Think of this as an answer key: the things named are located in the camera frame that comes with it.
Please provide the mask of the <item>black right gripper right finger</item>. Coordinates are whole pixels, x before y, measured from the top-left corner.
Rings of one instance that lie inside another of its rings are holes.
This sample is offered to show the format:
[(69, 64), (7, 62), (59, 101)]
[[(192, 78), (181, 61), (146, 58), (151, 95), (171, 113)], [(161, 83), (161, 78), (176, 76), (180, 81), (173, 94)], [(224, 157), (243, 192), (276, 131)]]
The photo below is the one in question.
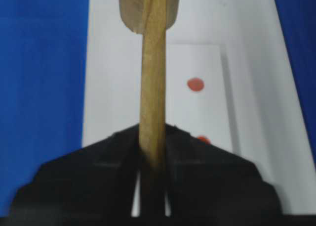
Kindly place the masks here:
[(185, 226), (270, 226), (282, 217), (275, 188), (256, 165), (166, 126), (171, 215)]

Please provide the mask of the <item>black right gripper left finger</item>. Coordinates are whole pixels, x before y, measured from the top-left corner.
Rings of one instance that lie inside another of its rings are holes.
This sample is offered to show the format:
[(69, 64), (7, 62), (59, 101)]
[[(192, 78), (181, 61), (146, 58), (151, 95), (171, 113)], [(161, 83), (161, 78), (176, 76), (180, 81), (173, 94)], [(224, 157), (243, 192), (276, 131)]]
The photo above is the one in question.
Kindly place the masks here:
[(40, 166), (17, 191), (9, 226), (114, 226), (131, 217), (138, 126)]

